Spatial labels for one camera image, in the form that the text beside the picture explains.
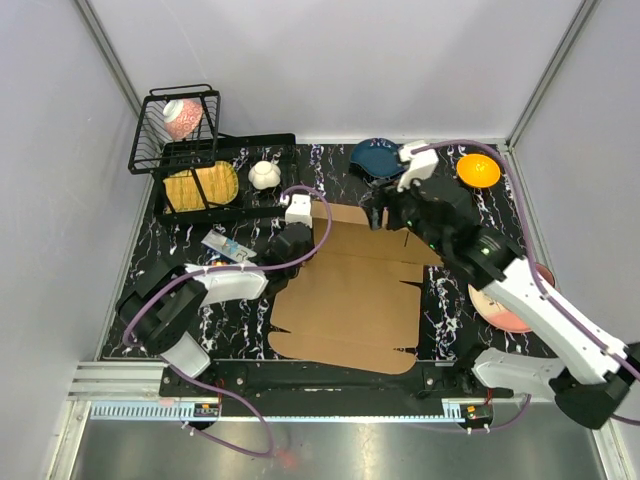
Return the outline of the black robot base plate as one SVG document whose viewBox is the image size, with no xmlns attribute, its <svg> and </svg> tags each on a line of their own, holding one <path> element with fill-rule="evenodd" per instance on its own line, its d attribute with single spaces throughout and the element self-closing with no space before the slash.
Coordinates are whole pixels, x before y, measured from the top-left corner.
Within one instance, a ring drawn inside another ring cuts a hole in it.
<svg viewBox="0 0 640 480">
<path fill-rule="evenodd" d="M 401 409 L 435 400 L 513 396 L 510 390 L 483 386 L 465 369 L 432 361 L 419 361 L 407 372 L 392 375 L 306 361 L 219 359 L 197 380 L 250 400 L 308 400 L 323 395 L 335 404 L 380 401 Z"/>
</svg>

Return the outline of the brown cardboard box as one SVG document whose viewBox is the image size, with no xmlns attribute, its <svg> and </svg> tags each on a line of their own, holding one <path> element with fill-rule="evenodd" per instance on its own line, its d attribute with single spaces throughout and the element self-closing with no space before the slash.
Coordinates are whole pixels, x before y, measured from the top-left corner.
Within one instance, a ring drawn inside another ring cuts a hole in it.
<svg viewBox="0 0 640 480">
<path fill-rule="evenodd" d="M 416 362 L 424 270 L 440 257 L 406 229 L 372 231 L 357 206 L 312 204 L 321 248 L 275 297 L 281 357 L 382 374 Z"/>
</svg>

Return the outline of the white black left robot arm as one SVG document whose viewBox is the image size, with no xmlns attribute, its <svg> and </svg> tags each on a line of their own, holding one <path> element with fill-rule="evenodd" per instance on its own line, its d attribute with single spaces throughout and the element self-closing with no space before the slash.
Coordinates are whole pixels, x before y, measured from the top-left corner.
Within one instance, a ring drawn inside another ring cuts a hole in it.
<svg viewBox="0 0 640 480">
<path fill-rule="evenodd" d="M 116 303 L 125 325 L 124 341 L 140 345 L 181 373 L 181 384 L 196 396 L 215 386 L 209 355 L 188 332 L 199 310 L 227 301 L 261 300 L 285 289 L 303 261 L 315 252 L 313 229 L 292 223 L 255 255 L 219 266 L 159 261 Z"/>
</svg>

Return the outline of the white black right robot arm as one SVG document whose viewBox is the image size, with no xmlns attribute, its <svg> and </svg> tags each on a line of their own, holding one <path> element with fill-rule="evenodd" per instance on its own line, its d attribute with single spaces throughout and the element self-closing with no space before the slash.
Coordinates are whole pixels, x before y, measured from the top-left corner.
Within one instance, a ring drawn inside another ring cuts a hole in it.
<svg viewBox="0 0 640 480">
<path fill-rule="evenodd" d="M 454 371 L 460 393 L 472 397 L 488 387 L 544 397 L 592 430 L 614 418 L 639 378 L 639 346 L 590 321 L 537 273 L 517 243 L 482 226 L 466 189 L 446 178 L 405 189 L 387 185 L 362 208 L 371 229 L 408 229 L 455 276 L 516 314 L 556 355 L 542 359 L 485 348 Z"/>
</svg>

